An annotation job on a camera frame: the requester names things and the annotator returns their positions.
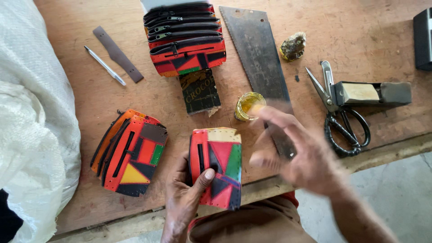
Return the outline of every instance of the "hand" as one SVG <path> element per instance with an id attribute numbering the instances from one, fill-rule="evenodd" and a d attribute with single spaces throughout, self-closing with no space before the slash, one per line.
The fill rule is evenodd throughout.
<path id="1" fill-rule="evenodd" d="M 200 197 L 215 176 L 213 169 L 206 169 L 192 187 L 186 185 L 188 156 L 186 151 L 178 158 L 166 180 L 166 218 L 161 242 L 186 241 L 187 227 L 197 213 Z"/>
<path id="2" fill-rule="evenodd" d="M 294 184 L 314 193 L 336 196 L 346 191 L 348 173 L 341 167 L 335 153 L 319 135 L 307 131 L 290 114 L 266 106 L 256 111 L 267 122 L 280 127 L 293 141 L 297 155 L 289 162 L 277 154 L 261 150 L 252 154 L 250 164 L 270 167 Z"/>

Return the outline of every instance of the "patchwork leather wallet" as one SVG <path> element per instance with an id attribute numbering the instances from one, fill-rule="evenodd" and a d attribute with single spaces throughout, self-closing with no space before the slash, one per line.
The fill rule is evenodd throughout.
<path id="1" fill-rule="evenodd" d="M 236 210 L 241 202 L 241 137 L 232 128 L 195 129 L 189 147 L 189 182 L 208 168 L 216 172 L 200 204 Z"/>
<path id="2" fill-rule="evenodd" d="M 187 74 L 226 61 L 222 28 L 212 4 L 156 8 L 143 20 L 150 57 L 161 76 Z"/>
<path id="3" fill-rule="evenodd" d="M 138 197 L 150 184 L 167 137 L 157 119 L 129 109 L 112 122 L 90 166 L 106 189 Z"/>

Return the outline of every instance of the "rock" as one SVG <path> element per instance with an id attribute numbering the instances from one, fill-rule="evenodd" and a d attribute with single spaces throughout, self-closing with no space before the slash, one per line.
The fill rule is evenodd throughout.
<path id="1" fill-rule="evenodd" d="M 305 52 L 305 45 L 306 33 L 297 32 L 282 42 L 279 51 L 284 59 L 294 61 L 302 57 Z"/>

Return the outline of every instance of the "wooden workbench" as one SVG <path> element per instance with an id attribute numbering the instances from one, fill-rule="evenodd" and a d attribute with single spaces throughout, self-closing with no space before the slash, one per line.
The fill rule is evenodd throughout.
<path id="1" fill-rule="evenodd" d="M 248 160 L 259 131 L 233 118 L 238 97 L 251 91 L 225 25 L 227 62 L 213 68 L 222 109 L 211 118 L 188 116 L 176 78 L 160 77 L 149 56 L 144 33 L 143 11 L 138 0 L 35 0 L 48 30 L 48 38 L 70 81 L 75 95 L 76 116 L 81 130 L 82 169 L 74 197 L 58 215 L 57 233 L 98 224 L 164 205 L 164 180 L 175 157 L 188 149 L 195 128 L 232 127 L 243 140 L 242 183 L 272 176 L 269 170 L 252 168 Z M 417 0 L 329 1 L 213 1 L 218 5 L 267 11 L 274 39 L 279 45 L 289 35 L 307 35 L 304 56 L 295 62 L 281 60 L 292 106 L 297 119 L 312 130 L 323 127 L 325 108 L 304 69 L 322 80 L 320 61 L 332 65 L 336 81 L 412 83 L 413 103 L 385 112 L 358 110 L 370 124 L 372 141 L 368 149 L 382 147 L 432 131 L 432 73 L 414 67 L 412 18 L 430 7 Z M 135 84 L 113 62 L 92 30 L 101 25 L 145 79 Z M 117 81 L 84 49 L 91 48 L 126 86 Z M 168 128 L 169 139 L 152 183 L 144 196 L 132 198 L 100 186 L 89 167 L 102 135 L 127 108 L 146 113 Z"/>

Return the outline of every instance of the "brown leather strap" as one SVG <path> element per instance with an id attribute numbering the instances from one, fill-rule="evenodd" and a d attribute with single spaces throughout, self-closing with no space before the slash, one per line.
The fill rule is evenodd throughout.
<path id="1" fill-rule="evenodd" d="M 109 57 L 118 63 L 134 82 L 137 83 L 144 78 L 101 26 L 94 29 L 93 34 L 95 34 L 102 45 L 104 45 L 105 49 L 107 49 Z"/>

